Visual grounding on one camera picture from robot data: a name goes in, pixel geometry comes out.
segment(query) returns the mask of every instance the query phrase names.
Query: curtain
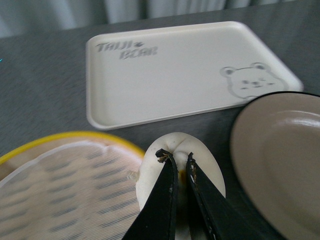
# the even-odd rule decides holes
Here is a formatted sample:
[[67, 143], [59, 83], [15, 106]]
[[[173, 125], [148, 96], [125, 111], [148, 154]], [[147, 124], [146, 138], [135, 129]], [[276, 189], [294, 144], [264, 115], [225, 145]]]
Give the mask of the curtain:
[[294, 0], [0, 0], [0, 38]]

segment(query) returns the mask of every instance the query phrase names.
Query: bear logo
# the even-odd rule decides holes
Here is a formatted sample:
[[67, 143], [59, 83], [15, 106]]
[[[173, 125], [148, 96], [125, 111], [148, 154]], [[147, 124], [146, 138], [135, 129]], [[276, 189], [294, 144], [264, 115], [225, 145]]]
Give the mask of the bear logo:
[[220, 74], [226, 77], [229, 92], [241, 99], [251, 100], [258, 96], [287, 91], [287, 83], [271, 72], [271, 68], [261, 62], [255, 62], [250, 67], [224, 67]]

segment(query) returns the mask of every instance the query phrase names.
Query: gray tabletop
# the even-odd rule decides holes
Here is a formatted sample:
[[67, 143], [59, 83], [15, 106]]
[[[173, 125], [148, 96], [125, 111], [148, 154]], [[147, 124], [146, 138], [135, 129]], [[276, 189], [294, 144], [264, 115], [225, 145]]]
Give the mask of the gray tabletop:
[[[32, 140], [68, 131], [97, 131], [86, 119], [86, 42], [99, 34], [238, 21], [248, 25], [303, 82], [320, 95], [320, 1], [297, 0], [190, 15], [98, 25], [0, 39], [0, 156]], [[241, 107], [108, 131], [142, 149], [171, 132], [200, 139], [215, 156], [227, 200], [267, 239], [283, 239], [254, 208], [229, 152]]]

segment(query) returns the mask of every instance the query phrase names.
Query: white dumpling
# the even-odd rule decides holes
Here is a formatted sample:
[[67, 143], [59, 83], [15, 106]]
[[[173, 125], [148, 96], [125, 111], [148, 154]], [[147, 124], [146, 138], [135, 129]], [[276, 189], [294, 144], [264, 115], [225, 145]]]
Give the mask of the white dumpling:
[[156, 152], [164, 149], [173, 154], [178, 168], [178, 205], [175, 239], [189, 240], [190, 232], [187, 220], [186, 193], [186, 163], [190, 152], [196, 163], [214, 183], [223, 196], [226, 196], [224, 178], [214, 156], [209, 149], [197, 138], [183, 133], [173, 132], [155, 140], [146, 151], [138, 173], [131, 174], [136, 182], [136, 196], [140, 210], [146, 201], [160, 175], [164, 164], [158, 162]]

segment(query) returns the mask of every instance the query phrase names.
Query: brown plate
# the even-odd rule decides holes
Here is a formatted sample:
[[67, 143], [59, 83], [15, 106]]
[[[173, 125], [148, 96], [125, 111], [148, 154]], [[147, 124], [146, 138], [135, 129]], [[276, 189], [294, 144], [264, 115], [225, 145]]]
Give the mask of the brown plate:
[[320, 239], [320, 97], [298, 92], [250, 102], [231, 133], [237, 176], [289, 240]]

